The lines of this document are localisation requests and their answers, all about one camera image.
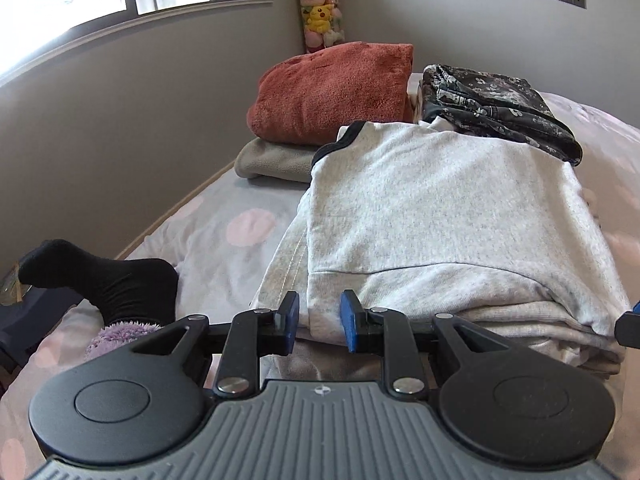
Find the light grey long-sleeve shirt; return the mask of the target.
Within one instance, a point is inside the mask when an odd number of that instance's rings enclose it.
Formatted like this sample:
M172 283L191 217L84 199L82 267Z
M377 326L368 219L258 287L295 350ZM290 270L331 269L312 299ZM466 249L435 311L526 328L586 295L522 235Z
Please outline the light grey long-sleeve shirt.
M440 119L355 122L310 175L254 299L298 292L304 338L342 344L352 290L365 307L451 313L565 364L620 370L629 301L567 162Z

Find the black sock foot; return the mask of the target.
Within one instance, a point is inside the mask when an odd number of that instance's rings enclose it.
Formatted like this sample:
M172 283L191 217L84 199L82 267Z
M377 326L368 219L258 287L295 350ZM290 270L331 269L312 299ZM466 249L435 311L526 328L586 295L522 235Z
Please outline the black sock foot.
M18 267L21 283L69 288L96 307L103 324L169 325L176 320L179 275L166 260L113 260L67 240L47 240Z

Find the purple fluffy sleeve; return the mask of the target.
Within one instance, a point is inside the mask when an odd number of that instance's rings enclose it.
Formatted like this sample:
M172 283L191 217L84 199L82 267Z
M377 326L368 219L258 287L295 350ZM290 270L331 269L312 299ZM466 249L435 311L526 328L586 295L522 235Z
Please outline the purple fluffy sleeve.
M118 322L106 326L89 342L85 353L85 360L91 361L104 356L118 348L155 333L162 326L139 322Z

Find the grey folded blanket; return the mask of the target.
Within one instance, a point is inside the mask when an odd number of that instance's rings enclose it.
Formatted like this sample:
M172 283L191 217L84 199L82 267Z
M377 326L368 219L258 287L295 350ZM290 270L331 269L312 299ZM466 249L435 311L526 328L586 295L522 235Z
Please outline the grey folded blanket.
M247 180L258 177L309 183L316 146L272 143L259 138L248 142L236 156L234 171Z

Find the rust red towel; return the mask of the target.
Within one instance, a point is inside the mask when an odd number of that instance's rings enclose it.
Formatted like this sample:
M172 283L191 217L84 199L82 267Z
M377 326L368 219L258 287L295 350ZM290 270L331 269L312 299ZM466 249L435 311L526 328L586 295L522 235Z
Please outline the rust red towel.
M411 44L353 41L267 70L246 114L250 131L273 143L321 146L356 120L410 122Z

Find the white folded garment under floral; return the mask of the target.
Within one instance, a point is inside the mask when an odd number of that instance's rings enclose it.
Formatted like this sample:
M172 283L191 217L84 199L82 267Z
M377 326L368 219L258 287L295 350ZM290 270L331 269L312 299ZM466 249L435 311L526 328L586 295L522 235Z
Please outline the white folded garment under floral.
M412 73L407 84L407 96L412 110L412 121L420 122L421 120L421 73Z

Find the dark floral folded garment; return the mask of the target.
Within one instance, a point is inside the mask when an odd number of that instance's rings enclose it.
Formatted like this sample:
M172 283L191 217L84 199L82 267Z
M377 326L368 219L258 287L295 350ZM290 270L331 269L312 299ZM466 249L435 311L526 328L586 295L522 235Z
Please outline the dark floral folded garment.
M524 143L572 166L582 162L572 130L525 79L432 64L423 70L420 98L424 122L442 118L461 133Z

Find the plush toy column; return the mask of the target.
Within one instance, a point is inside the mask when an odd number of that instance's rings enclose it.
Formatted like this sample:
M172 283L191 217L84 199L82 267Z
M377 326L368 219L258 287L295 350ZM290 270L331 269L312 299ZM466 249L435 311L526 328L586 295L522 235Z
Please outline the plush toy column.
M340 0L298 0L307 53L345 41Z

